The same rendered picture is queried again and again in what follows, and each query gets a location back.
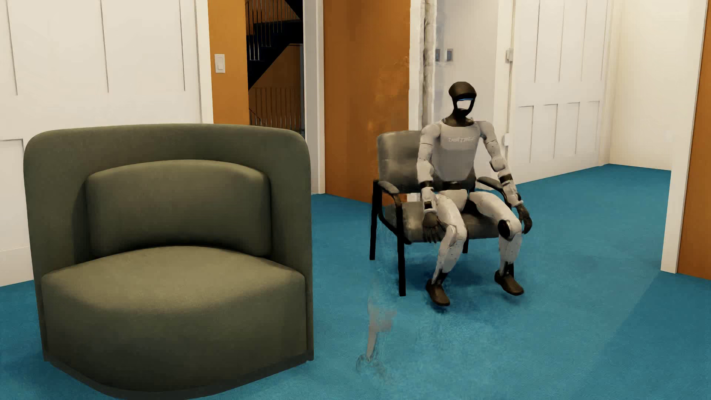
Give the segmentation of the black robot head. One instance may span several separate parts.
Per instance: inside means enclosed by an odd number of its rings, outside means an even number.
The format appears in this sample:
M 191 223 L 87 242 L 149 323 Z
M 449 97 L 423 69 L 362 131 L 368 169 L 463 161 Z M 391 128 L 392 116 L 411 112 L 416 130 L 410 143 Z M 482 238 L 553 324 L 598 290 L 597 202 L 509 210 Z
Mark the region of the black robot head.
M 458 81 L 449 87 L 449 96 L 452 99 L 453 110 L 446 118 L 445 123 L 453 127 L 465 127 L 473 124 L 468 118 L 476 99 L 475 88 L 465 81 Z

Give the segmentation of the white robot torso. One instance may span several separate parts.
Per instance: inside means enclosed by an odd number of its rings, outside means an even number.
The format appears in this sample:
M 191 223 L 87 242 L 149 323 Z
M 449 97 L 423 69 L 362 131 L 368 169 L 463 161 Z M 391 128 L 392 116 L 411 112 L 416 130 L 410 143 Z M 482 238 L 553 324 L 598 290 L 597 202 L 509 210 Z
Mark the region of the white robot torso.
M 475 156 L 481 140 L 478 122 L 467 126 L 450 126 L 443 121 L 433 123 L 431 163 L 439 188 L 467 189 L 475 186 Z

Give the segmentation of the dark staircase with railing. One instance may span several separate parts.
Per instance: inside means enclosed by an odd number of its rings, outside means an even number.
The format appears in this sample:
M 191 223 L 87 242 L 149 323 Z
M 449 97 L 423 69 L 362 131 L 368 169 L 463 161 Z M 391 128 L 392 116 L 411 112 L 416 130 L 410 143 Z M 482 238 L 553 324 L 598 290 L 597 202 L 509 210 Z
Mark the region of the dark staircase with railing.
M 250 124 L 305 136 L 303 0 L 244 0 Z

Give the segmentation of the white panelled double door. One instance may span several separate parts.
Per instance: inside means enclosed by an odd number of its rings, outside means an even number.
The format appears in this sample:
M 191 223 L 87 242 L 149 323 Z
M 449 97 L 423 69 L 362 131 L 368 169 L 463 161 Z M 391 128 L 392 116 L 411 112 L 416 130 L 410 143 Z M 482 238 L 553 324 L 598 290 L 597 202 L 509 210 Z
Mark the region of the white panelled double door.
M 23 155 L 40 132 L 212 123 L 208 0 L 0 0 L 0 286 L 33 278 Z

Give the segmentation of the white robot leg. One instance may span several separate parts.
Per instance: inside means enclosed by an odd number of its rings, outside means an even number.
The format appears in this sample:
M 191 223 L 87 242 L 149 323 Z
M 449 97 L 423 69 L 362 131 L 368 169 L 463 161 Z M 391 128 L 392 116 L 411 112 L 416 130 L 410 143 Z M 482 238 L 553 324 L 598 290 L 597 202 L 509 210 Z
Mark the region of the white robot leg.
M 492 219 L 499 234 L 500 268 L 495 281 L 512 296 L 520 296 L 523 288 L 514 278 L 514 262 L 522 242 L 522 225 L 518 217 L 496 195 L 487 191 L 473 191 L 468 195 L 478 212 Z
M 437 196 L 437 215 L 446 232 L 440 241 L 437 263 L 432 277 L 427 281 L 426 291 L 431 300 L 439 306 L 448 306 L 449 297 L 444 291 L 443 282 L 459 259 L 464 242 L 468 238 L 466 224 L 461 212 L 467 202 L 465 189 L 450 189 L 435 193 Z

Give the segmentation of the white left robot leg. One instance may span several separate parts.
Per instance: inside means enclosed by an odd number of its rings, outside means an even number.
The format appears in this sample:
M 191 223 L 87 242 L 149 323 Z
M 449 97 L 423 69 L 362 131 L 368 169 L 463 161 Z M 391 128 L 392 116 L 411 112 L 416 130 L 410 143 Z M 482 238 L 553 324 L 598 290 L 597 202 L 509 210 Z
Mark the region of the white left robot leg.
M 478 212 L 492 219 L 499 234 L 500 268 L 495 281 L 512 296 L 520 296 L 523 288 L 514 278 L 514 262 L 522 242 L 522 225 L 518 217 L 496 195 L 487 191 L 473 191 L 468 195 Z

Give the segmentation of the white right robot leg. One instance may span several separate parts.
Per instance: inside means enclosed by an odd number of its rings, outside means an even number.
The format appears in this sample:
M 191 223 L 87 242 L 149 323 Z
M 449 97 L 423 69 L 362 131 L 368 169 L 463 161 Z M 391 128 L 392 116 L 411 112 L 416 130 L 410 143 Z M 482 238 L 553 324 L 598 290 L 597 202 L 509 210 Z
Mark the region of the white right robot leg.
M 449 297 L 444 291 L 443 282 L 459 259 L 464 242 L 468 238 L 466 224 L 461 212 L 467 202 L 465 189 L 450 189 L 435 193 L 437 196 L 437 215 L 446 232 L 440 241 L 437 263 L 432 277 L 427 281 L 426 291 L 431 300 L 439 306 L 448 306 Z

